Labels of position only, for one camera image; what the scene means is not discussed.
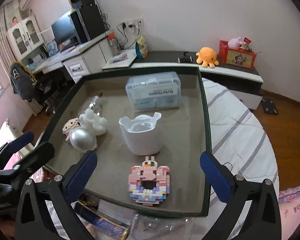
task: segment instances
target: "large open box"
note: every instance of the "large open box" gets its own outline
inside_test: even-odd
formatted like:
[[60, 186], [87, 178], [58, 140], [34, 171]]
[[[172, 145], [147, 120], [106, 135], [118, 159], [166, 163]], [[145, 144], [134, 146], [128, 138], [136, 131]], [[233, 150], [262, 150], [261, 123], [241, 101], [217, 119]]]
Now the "large open box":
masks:
[[[125, 92], [130, 76], [175, 71], [181, 81], [181, 107], [157, 110], [163, 147], [155, 155], [158, 165], [170, 167], [170, 194], [152, 207], [135, 203], [127, 192], [132, 166], [141, 165], [144, 156], [133, 155], [124, 142], [118, 120], [134, 113]], [[89, 96], [102, 93], [102, 116], [108, 120], [107, 132], [97, 136], [98, 165], [85, 191], [101, 199], [156, 216], [206, 216], [210, 202], [210, 185], [200, 168], [203, 151], [211, 152], [210, 124], [204, 88], [197, 67], [149, 67], [98, 73], [83, 77], [67, 94], [51, 119], [41, 142], [49, 141], [55, 157], [46, 166], [64, 174], [82, 154], [62, 134], [63, 125], [77, 117], [78, 110]]]

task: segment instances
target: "monitor screen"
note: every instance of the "monitor screen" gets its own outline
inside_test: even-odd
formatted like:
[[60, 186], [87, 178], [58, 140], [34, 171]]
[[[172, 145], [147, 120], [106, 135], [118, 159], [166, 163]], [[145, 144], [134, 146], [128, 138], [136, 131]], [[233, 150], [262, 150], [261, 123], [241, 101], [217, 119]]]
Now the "monitor screen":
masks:
[[70, 13], [70, 11], [66, 12], [51, 26], [57, 45], [75, 36], [75, 29], [69, 18]]

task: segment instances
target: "screw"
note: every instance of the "screw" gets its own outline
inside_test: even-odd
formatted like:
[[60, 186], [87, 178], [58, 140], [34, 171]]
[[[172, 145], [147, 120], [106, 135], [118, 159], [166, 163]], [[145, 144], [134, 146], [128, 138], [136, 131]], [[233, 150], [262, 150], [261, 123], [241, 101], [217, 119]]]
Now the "screw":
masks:
[[62, 175], [57, 175], [54, 177], [54, 181], [60, 181], [62, 180]]
[[265, 183], [266, 183], [268, 186], [270, 186], [270, 185], [272, 184], [272, 181], [269, 180], [269, 179], [265, 179]]
[[238, 180], [238, 181], [243, 181], [244, 180], [244, 176], [242, 176], [241, 174], [237, 174], [235, 176], [235, 178]]
[[27, 179], [26, 180], [26, 185], [30, 185], [32, 183], [32, 179]]

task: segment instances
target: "cabinet handle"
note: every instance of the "cabinet handle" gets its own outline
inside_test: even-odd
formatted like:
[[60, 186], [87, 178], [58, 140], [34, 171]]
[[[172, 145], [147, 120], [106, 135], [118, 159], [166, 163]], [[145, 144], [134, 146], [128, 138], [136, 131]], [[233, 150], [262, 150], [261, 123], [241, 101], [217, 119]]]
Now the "cabinet handle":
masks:
[[76, 68], [76, 69], [72, 69], [71, 71], [72, 72], [77, 72], [78, 70], [80, 70], [81, 68], [80, 67], [78, 67], [78, 68]]

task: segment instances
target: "baseboard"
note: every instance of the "baseboard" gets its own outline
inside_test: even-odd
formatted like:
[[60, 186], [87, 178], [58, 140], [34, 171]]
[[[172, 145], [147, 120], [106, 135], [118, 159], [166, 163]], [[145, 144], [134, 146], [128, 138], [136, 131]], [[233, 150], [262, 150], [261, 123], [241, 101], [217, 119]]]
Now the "baseboard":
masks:
[[286, 96], [268, 91], [268, 90], [263, 90], [263, 97], [272, 97], [272, 98], [277, 98], [277, 99], [282, 99], [282, 100], [286, 100], [289, 101], [290, 103], [294, 104], [295, 106], [299, 106], [300, 107], [300, 102], [296, 101], [292, 98], [288, 98]]

